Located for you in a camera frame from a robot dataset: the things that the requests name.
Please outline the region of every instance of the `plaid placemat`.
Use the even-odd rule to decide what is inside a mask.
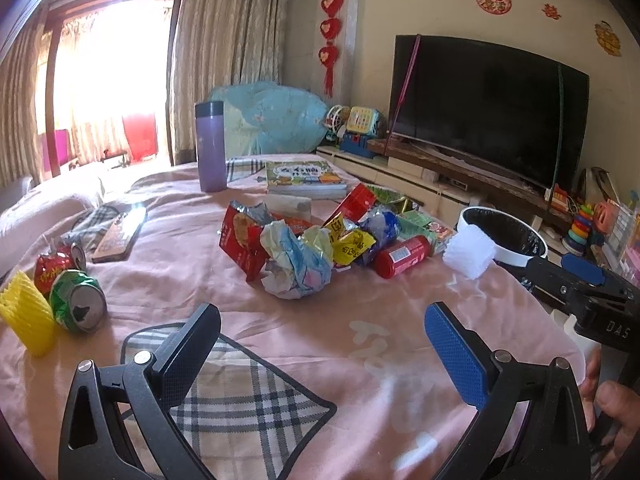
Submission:
[[[125,340],[121,362],[155,351],[182,324],[136,332]],[[221,335],[185,402],[170,410],[177,427],[216,478],[284,480],[311,438],[335,414],[321,399],[274,365]],[[161,472],[143,447],[132,413],[127,431],[148,473]]]
[[[252,174],[258,173],[264,167],[264,162],[257,158],[231,158],[226,162],[226,181],[229,183],[252,176]],[[123,205],[118,209],[111,204],[103,204],[96,209],[90,209],[80,216],[71,228],[70,233],[79,238],[87,253],[91,253],[95,251],[109,227],[111,227],[113,219],[129,208],[130,205]]]

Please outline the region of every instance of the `screw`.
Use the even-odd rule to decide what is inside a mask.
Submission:
[[[501,363],[508,363],[511,361],[511,354],[506,350],[496,350],[494,352],[495,359]]]
[[[568,370],[569,361],[567,361],[564,357],[558,357],[556,358],[556,366],[558,368],[562,368],[562,370]]]
[[[78,371],[79,372],[85,372],[87,370],[91,369],[91,366],[93,365],[93,363],[91,361],[89,361],[89,359],[82,361],[79,365],[78,365]]]
[[[138,352],[133,358],[133,360],[136,362],[136,364],[139,364],[139,365],[146,364],[149,361],[151,361],[151,352],[148,352],[147,350]]]

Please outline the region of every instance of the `television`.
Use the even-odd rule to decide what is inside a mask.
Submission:
[[[414,43],[396,36],[390,117]],[[570,190],[588,103],[589,76],[575,68],[500,44],[422,36],[394,132],[551,187],[562,126],[557,183]]]

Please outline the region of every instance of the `beige wall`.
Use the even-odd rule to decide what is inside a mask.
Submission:
[[[316,61],[314,35],[318,2],[289,0],[287,4],[283,85],[305,90],[311,88],[311,64]]]
[[[541,9],[558,7],[552,20]],[[604,52],[594,24],[605,20],[622,57]],[[621,191],[639,184],[640,48],[617,12],[602,0],[513,0],[494,16],[475,0],[360,0],[351,104],[388,111],[396,34],[435,34],[491,41],[573,66],[590,76],[587,131],[580,166],[611,170]]]

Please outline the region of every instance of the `water bottle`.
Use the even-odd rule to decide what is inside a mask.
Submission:
[[[214,193],[226,189],[224,103],[198,103],[196,108],[196,154],[200,190]]]

